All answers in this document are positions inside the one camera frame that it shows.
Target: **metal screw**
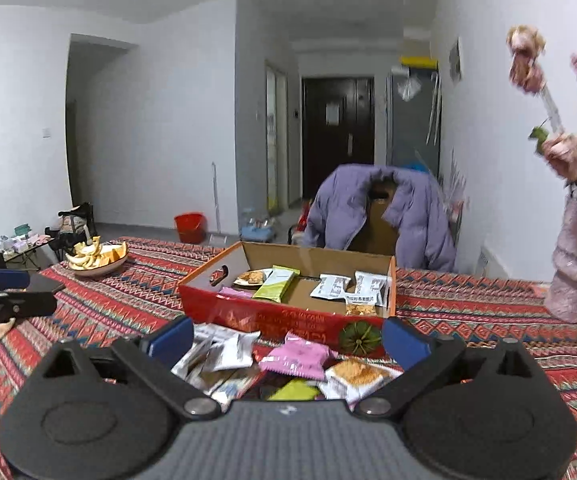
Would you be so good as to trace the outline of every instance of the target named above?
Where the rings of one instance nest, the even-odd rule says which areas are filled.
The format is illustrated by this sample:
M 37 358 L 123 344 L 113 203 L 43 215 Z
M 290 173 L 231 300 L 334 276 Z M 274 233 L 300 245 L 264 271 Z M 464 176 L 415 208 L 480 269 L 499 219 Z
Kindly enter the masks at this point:
M 195 399 L 187 400 L 184 404 L 184 410 L 190 415 L 208 415 L 208 413 L 214 412 L 217 407 L 217 402 L 207 397 L 196 397 Z
M 383 415 L 391 409 L 391 403 L 383 397 L 368 397 L 362 400 L 357 408 L 366 415 Z

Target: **green pumpkin picture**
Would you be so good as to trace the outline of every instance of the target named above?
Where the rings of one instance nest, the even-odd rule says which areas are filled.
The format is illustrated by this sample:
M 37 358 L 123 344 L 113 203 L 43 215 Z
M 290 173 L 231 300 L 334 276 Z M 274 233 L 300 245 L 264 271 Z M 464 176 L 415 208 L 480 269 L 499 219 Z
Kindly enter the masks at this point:
M 367 356 L 382 342 L 380 330 L 367 321 L 348 323 L 339 333 L 339 346 L 345 353 Z

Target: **white logo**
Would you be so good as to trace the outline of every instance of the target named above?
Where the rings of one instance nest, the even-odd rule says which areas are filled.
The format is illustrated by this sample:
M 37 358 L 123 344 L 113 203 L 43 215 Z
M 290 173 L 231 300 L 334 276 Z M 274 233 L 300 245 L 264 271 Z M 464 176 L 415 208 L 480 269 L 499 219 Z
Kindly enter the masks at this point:
M 282 415 L 286 415 L 286 416 L 293 415 L 293 413 L 295 413 L 296 411 L 297 411 L 297 408 L 294 406 L 291 406 L 290 404 L 288 406 L 285 406 L 284 408 L 280 409 L 280 413 Z

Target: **floor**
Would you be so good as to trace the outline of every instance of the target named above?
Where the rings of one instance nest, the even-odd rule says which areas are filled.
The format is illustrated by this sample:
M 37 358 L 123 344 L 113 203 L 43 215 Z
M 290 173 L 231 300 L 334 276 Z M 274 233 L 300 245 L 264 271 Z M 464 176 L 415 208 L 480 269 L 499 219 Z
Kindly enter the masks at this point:
M 288 230 L 295 225 L 302 214 L 301 208 L 291 208 L 278 215 L 275 220 L 275 231 L 277 233 L 274 243 L 285 244 L 288 241 Z M 113 240 L 121 236 L 130 236 L 136 238 L 152 238 L 154 240 L 163 240 L 166 242 L 178 242 L 180 238 L 175 229 L 163 227 L 146 227 L 139 225 L 122 225 L 122 224 L 103 224 L 96 222 L 98 234 L 102 240 Z M 237 235 L 214 235 L 204 241 L 206 245 L 216 247 L 228 247 L 234 244 L 239 237 Z

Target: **puffer jacket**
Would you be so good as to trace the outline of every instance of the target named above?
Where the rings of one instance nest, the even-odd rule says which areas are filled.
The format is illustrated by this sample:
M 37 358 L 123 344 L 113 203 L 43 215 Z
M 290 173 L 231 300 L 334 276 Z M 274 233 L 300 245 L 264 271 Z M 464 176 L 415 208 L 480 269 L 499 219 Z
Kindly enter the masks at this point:
M 308 215 L 303 245 L 346 250 L 366 222 L 367 194 L 375 181 L 397 183 L 382 219 L 397 228 L 398 267 L 452 271 L 455 245 L 431 176 L 390 166 L 347 164 L 321 184 Z

